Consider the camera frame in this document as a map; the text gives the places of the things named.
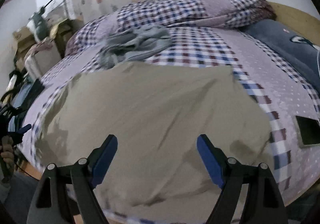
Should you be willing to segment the person left hand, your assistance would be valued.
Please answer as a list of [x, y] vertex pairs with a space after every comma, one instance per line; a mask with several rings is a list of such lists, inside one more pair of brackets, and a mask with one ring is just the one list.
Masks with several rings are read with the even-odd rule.
[[7, 168], [10, 171], [14, 170], [14, 154], [13, 154], [13, 147], [12, 147], [12, 138], [9, 136], [5, 136], [2, 138], [1, 144], [1, 158], [3, 158], [4, 162], [7, 165]]

